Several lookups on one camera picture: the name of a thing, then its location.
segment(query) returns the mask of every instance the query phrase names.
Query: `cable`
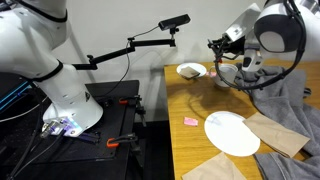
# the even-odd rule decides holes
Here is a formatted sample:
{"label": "cable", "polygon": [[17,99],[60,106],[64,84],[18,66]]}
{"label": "cable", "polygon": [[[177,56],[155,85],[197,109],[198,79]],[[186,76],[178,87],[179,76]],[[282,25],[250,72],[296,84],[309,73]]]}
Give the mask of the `cable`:
{"label": "cable", "polygon": [[[132,38],[135,38],[135,37],[138,37],[138,36],[141,36],[141,35],[144,35],[144,34],[147,34],[147,33],[150,33],[151,31],[157,29],[159,26],[156,26],[152,29],[150,29],[149,31],[146,31],[144,33],[140,33],[140,34],[137,34],[135,36],[133,36]],[[106,96],[108,94],[110,94],[113,90],[115,90],[119,84],[122,82],[122,80],[126,77],[126,75],[128,74],[129,72],[129,69],[130,69],[130,57],[129,57],[129,54],[128,54],[128,46],[129,46],[129,43],[130,43],[130,40],[127,42],[127,45],[126,45],[126,55],[127,55],[127,60],[128,60],[128,67],[127,67],[127,70],[126,72],[124,73],[124,75],[122,76],[122,78],[117,82],[117,84],[110,90],[108,91],[107,93],[103,94],[103,95],[99,95],[99,96],[96,96],[96,97],[101,97],[101,96]]]}
{"label": "cable", "polygon": [[292,7],[292,9],[290,8],[287,0],[283,0],[283,4],[285,6],[285,8],[287,9],[287,12],[289,14],[289,16],[291,16],[292,18],[295,19],[295,21],[297,21],[297,23],[299,24],[300,28],[301,28],[301,38],[300,38],[300,41],[299,41],[299,46],[297,48],[297,52],[296,52],[296,57],[295,57],[295,60],[294,60],[294,63],[292,64],[292,66],[290,68],[288,68],[287,70],[285,70],[284,72],[282,72],[281,74],[277,75],[276,77],[262,83],[262,84],[258,84],[258,85],[254,85],[254,86],[239,86],[239,85],[234,85],[233,83],[227,81],[222,75],[221,75],[221,72],[220,72],[220,69],[219,69],[219,60],[221,59],[221,57],[223,57],[223,51],[222,51],[222,47],[227,43],[228,39],[225,38],[222,43],[221,43],[221,46],[219,47],[219,50],[216,50],[214,48],[212,48],[213,52],[216,54],[216,59],[214,61],[214,64],[215,64],[215,68],[216,68],[216,71],[217,71],[217,74],[218,76],[221,78],[221,80],[226,83],[228,86],[232,87],[232,88],[235,88],[235,89],[238,89],[238,90],[242,90],[242,91],[247,91],[247,90],[253,90],[253,89],[260,89],[262,90],[264,87],[266,86],[269,86],[277,81],[279,81],[280,79],[284,79],[289,73],[291,73],[295,68],[296,66],[299,64],[302,56],[303,56],[303,53],[304,53],[304,48],[305,48],[305,45],[306,45],[306,29],[305,29],[305,25],[304,25],[304,21],[300,15],[300,12],[297,8],[297,6],[295,5],[294,1],[293,0],[289,0],[289,3]]}
{"label": "cable", "polygon": [[38,159],[41,155],[43,155],[44,153],[46,153],[50,148],[52,148],[64,135],[64,133],[66,132],[66,130],[62,130],[59,135],[57,136],[57,138],[53,141],[52,144],[50,144],[46,149],[44,149],[41,153],[39,153],[38,155],[36,155],[34,158],[32,158],[30,161],[28,161],[14,176],[13,178],[15,178],[16,176],[18,176],[21,171],[23,171],[29,164],[31,164],[33,161],[35,161],[36,159]]}
{"label": "cable", "polygon": [[[45,97],[45,98],[42,100],[42,102],[44,102],[44,101],[47,100],[47,99],[48,99],[48,97]],[[24,112],[24,113],[21,113],[21,114],[19,114],[19,115],[17,115],[17,116],[13,116],[13,117],[6,118],[6,119],[1,119],[1,120],[0,120],[0,123],[5,122],[5,121],[9,121],[9,120],[13,120],[13,119],[16,119],[16,118],[19,118],[19,117],[21,117],[21,116],[24,116],[24,115],[32,112],[33,110],[35,110],[37,107],[39,107],[39,105],[40,105],[40,104],[34,106],[34,107],[31,108],[30,110],[28,110],[28,111],[26,111],[26,112]]]}
{"label": "cable", "polygon": [[29,82],[32,89],[34,90],[35,92],[35,96],[39,102],[39,115],[38,115],[38,120],[37,120],[37,123],[36,123],[36,127],[34,128],[33,132],[32,132],[32,136],[31,136],[31,139],[29,141],[29,144],[26,148],[26,150],[24,151],[23,155],[21,156],[19,162],[17,163],[17,165],[14,167],[14,169],[11,171],[10,175],[8,176],[7,179],[13,179],[16,172],[18,171],[18,169],[20,168],[20,166],[22,165],[22,163],[24,162],[24,160],[26,159],[27,155],[29,154],[30,152],[30,149],[31,149],[31,146],[35,140],[35,137],[37,135],[37,130],[39,129],[40,127],[40,122],[41,122],[41,117],[42,117],[42,113],[43,113],[43,105],[42,105],[42,101],[40,100],[40,97],[39,95],[37,94],[37,87],[32,83],[32,82]]}

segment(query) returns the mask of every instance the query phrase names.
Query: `wall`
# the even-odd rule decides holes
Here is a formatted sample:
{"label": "wall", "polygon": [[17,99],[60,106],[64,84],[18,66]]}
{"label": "wall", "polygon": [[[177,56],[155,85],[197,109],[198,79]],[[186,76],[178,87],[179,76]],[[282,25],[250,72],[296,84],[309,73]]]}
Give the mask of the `wall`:
{"label": "wall", "polygon": [[[218,39],[228,26],[253,2],[263,0],[69,0],[73,28],[69,40],[54,54],[65,63],[86,63],[87,54],[100,56],[125,48],[127,38],[148,31],[159,21],[188,14],[191,22],[180,26],[177,47],[139,47],[130,53],[131,66],[125,80],[140,80],[140,95],[147,110],[146,120],[167,120],[163,66],[184,62],[212,61],[207,39]],[[136,40],[170,38],[168,31],[155,31]],[[121,79],[126,56],[98,65],[97,71],[80,72],[85,83]]]}

